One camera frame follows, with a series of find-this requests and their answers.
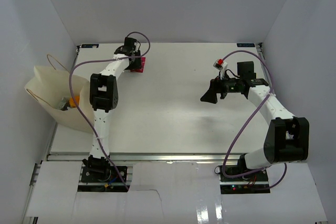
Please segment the small pink snack packet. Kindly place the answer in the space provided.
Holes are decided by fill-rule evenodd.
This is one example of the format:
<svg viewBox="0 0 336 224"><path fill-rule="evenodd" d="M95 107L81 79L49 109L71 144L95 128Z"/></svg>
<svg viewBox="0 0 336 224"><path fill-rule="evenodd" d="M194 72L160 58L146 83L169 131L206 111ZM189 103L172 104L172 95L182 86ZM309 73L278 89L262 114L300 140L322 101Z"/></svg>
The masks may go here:
<svg viewBox="0 0 336 224"><path fill-rule="evenodd" d="M143 73L144 71L144 66L145 66L145 61L146 57L141 57L137 59L138 61L138 66L135 69L130 70L131 72L138 72L138 73Z"/></svg>

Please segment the orange mango candy bag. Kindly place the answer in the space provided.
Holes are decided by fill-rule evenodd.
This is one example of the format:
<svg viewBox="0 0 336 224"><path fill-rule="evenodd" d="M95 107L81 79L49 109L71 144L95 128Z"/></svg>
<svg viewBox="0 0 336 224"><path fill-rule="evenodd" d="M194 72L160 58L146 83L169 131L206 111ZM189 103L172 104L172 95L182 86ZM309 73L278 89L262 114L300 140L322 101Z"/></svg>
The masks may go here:
<svg viewBox="0 0 336 224"><path fill-rule="evenodd" d="M80 96L75 96L74 98L69 99L69 107L76 108L79 105Z"/></svg>

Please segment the grey snack packet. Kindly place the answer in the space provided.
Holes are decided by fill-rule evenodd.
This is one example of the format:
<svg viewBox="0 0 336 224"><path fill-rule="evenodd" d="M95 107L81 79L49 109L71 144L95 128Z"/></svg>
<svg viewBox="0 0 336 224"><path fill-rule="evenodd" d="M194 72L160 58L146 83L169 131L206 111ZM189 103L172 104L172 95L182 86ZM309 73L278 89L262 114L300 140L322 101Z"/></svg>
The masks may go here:
<svg viewBox="0 0 336 224"><path fill-rule="evenodd" d="M63 97L61 99L61 101L58 103L57 109L59 109L61 111L67 111L70 108L69 100L70 100L69 98Z"/></svg>

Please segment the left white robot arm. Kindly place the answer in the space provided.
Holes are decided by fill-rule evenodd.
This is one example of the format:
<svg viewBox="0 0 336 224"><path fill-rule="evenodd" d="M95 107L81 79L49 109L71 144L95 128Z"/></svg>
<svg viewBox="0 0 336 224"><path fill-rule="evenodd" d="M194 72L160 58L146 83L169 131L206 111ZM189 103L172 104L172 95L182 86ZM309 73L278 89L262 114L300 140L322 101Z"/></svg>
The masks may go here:
<svg viewBox="0 0 336 224"><path fill-rule="evenodd" d="M88 159L83 163L90 175L98 181L104 182L110 178L111 166L109 157L109 127L112 110L118 105L119 95L117 80L124 70L130 67L140 67L140 42L126 37L124 44L116 49L113 61L100 73L93 73L90 77L89 101L93 108L93 141Z"/></svg>

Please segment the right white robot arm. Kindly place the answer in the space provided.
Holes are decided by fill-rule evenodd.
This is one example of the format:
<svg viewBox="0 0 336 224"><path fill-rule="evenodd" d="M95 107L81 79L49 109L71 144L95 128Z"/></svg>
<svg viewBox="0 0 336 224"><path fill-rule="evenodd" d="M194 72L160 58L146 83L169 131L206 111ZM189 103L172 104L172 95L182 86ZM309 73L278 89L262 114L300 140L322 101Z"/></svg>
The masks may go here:
<svg viewBox="0 0 336 224"><path fill-rule="evenodd" d="M209 89L200 101L215 104L229 93L240 93L256 106L268 124L263 147L243 154L234 167L223 167L224 176L239 177L247 182L256 172L278 163L305 161L309 153L309 122L289 112L272 93L267 81L257 78L252 61L239 62L238 74L229 77L227 63L219 59L214 63L219 70L210 81Z"/></svg>

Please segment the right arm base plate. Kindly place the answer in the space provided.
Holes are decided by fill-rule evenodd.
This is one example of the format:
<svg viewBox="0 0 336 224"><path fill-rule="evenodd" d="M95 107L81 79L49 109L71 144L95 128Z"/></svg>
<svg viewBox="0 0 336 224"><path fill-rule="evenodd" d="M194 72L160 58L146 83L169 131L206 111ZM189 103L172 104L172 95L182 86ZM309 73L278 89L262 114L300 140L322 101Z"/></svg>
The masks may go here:
<svg viewBox="0 0 336 224"><path fill-rule="evenodd" d="M270 184L266 171L237 178L227 178L222 173L222 165L218 165L215 167L214 173L219 176L222 195L270 193L268 188Z"/></svg>

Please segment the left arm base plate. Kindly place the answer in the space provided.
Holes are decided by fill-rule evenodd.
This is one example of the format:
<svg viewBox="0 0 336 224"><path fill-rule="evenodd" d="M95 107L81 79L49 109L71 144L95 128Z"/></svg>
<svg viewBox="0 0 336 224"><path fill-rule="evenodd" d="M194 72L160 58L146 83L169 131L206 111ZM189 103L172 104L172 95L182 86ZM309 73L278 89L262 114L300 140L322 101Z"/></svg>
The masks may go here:
<svg viewBox="0 0 336 224"><path fill-rule="evenodd" d="M127 193L128 190L113 166L103 173L92 171L86 166L82 167L78 192Z"/></svg>

